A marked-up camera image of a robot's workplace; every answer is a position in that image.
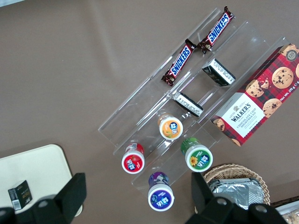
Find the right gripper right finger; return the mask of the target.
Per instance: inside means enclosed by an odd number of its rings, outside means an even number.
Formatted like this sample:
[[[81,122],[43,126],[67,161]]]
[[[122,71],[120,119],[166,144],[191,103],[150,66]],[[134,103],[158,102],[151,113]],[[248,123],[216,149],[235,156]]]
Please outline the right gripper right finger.
[[[197,209],[187,224],[284,224],[279,212],[266,204],[254,203],[247,210],[224,197],[215,197],[201,173],[191,175],[192,198]]]

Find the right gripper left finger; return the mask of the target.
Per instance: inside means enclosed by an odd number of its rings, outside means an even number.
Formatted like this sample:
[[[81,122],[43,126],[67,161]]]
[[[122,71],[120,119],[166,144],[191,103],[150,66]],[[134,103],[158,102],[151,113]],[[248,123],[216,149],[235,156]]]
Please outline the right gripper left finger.
[[[0,209],[2,224],[70,224],[86,199],[85,173],[76,173],[52,199],[36,202],[15,214],[12,207]]]

